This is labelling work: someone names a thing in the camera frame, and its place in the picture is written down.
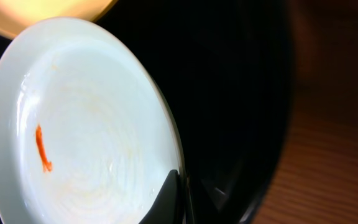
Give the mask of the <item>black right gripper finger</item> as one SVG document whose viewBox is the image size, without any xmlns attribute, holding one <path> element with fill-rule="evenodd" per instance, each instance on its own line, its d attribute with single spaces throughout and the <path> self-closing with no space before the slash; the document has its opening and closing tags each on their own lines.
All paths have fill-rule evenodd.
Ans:
<svg viewBox="0 0 358 224">
<path fill-rule="evenodd" d="M 181 185 L 177 170 L 171 170 L 153 205 L 140 224 L 180 224 Z"/>
</svg>

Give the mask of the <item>mint plate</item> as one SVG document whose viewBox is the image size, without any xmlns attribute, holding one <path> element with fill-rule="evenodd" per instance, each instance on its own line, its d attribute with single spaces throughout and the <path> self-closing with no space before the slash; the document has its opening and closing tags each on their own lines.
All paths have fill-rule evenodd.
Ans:
<svg viewBox="0 0 358 224">
<path fill-rule="evenodd" d="M 46 19 L 4 51 L 3 223 L 140 223 L 180 150 L 154 81 L 100 26 Z"/>
</svg>

